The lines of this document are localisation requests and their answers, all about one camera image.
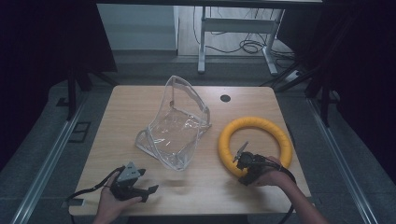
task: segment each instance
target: white wall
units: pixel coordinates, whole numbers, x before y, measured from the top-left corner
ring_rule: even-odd
[[[177,7],[97,6],[111,49],[177,49]]]

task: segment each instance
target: wooden tabletop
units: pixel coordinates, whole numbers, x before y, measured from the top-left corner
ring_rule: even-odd
[[[277,187],[251,188],[237,181],[221,163],[217,150],[220,132],[233,119],[258,116],[287,128],[272,89],[266,87],[193,87],[210,109],[212,127],[203,135],[185,171],[166,169],[159,161],[134,145],[139,131],[155,118],[164,86],[118,86],[114,88],[93,142],[76,191],[90,189],[115,168],[133,161],[137,169],[147,169],[134,187],[160,185],[157,192],[125,211],[124,216],[225,215],[286,213],[290,201]],[[231,101],[224,103],[220,96]],[[263,156],[279,156],[275,138],[259,129],[242,129],[231,138],[236,153],[246,141],[246,151]],[[305,196],[310,197],[299,160],[293,152],[290,171]],[[82,206],[70,206],[72,215],[94,215],[100,190],[83,194]]]

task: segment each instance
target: clear plastic bag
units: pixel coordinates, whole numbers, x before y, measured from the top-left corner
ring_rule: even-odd
[[[209,108],[191,84],[172,76],[165,85],[160,109],[135,145],[165,167],[182,171],[189,165],[198,141],[209,129]]]

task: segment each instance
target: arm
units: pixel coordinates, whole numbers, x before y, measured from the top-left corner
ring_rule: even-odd
[[[114,221],[124,209],[142,201],[142,197],[136,197],[126,201],[119,201],[114,197],[113,193],[110,191],[110,186],[118,173],[119,172],[116,172],[114,175],[112,175],[102,188],[98,211],[93,224],[110,223]]]
[[[273,157],[269,159],[280,163],[279,160]],[[305,195],[286,174],[271,169],[261,175],[253,185],[258,187],[265,185],[280,187],[288,196],[302,223],[329,223],[318,209],[305,198]]]

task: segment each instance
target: yellow steering wheel cover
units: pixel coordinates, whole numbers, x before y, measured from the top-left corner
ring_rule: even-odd
[[[237,161],[233,162],[234,155],[230,151],[231,135],[235,131],[246,127],[261,128],[270,133],[280,146],[280,162],[282,166],[289,168],[292,158],[292,146],[288,136],[276,124],[268,119],[259,117],[242,117],[231,121],[219,136],[218,151],[221,161],[231,173],[237,177],[244,176],[247,169],[240,170],[236,167]]]

